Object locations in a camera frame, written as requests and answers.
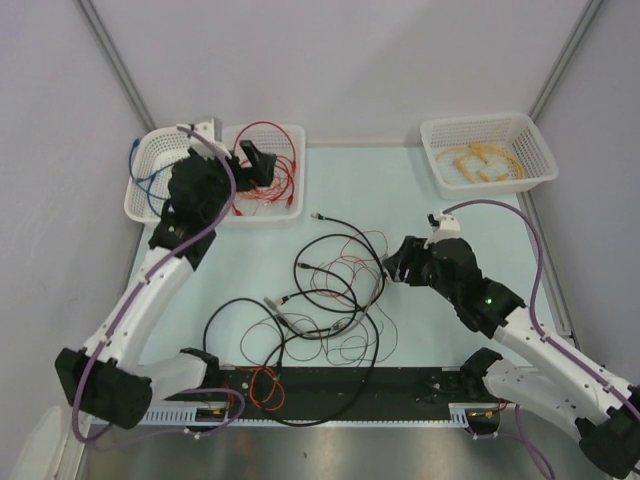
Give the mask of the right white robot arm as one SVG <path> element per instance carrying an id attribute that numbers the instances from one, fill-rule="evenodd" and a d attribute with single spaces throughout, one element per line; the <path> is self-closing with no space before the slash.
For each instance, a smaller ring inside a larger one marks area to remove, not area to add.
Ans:
<path id="1" fill-rule="evenodd" d="M 545 377 L 542 385 L 517 377 L 500 358 L 463 373 L 461 388 L 473 401 L 491 394 L 555 423 L 577 440 L 599 470 L 627 478 L 639 464 L 639 389 L 546 330 L 533 307 L 486 277 L 461 238 L 431 243 L 408 236 L 384 268 L 395 283 L 430 287 L 446 299 L 473 332 L 515 352 Z"/>

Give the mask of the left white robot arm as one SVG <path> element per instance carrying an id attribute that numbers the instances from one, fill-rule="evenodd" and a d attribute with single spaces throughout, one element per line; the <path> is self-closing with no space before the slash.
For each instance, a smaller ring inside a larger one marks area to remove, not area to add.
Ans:
<path id="1" fill-rule="evenodd" d="M 269 187 L 277 157 L 243 140 L 247 163 L 208 142 L 190 148 L 171 169 L 168 197 L 133 283 L 109 317 L 78 350 L 64 348 L 54 366 L 72 408 L 72 425 L 89 414 L 123 429 L 135 427 L 151 404 L 193 393 L 207 400 L 221 387 L 219 360 L 197 348 L 150 365 L 139 362 L 169 301 L 201 264 L 216 228 L 239 192 Z"/>

